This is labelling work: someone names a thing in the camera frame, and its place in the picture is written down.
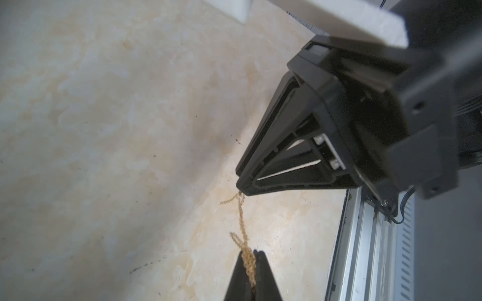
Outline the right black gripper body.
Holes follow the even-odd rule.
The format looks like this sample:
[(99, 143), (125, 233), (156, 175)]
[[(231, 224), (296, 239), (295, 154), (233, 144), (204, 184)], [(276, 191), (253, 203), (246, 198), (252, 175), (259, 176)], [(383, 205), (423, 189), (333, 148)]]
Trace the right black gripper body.
[(481, 164), (481, 38), (398, 49), (316, 36), (289, 63), (314, 90), (335, 154), (379, 197), (433, 198)]

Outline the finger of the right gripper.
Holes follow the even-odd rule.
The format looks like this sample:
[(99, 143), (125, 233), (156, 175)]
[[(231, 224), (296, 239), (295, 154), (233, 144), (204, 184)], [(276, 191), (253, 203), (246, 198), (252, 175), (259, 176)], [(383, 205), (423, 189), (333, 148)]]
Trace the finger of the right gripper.
[(247, 196), (299, 189), (358, 186), (342, 83), (322, 71), (307, 80), (283, 76), (236, 168)]

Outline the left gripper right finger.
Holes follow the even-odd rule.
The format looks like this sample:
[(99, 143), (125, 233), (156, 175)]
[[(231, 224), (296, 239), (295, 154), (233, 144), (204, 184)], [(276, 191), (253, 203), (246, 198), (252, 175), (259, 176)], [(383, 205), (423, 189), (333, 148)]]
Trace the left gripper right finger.
[(274, 274), (263, 251), (254, 251), (256, 257), (256, 301), (282, 301)]

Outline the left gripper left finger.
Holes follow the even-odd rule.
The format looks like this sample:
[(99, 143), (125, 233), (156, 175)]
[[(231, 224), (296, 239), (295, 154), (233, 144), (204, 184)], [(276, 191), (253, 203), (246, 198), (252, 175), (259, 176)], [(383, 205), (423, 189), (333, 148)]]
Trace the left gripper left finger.
[(252, 301), (254, 298), (251, 283), (246, 274), (246, 268), (242, 259), (242, 252), (239, 253), (234, 267), (224, 301)]

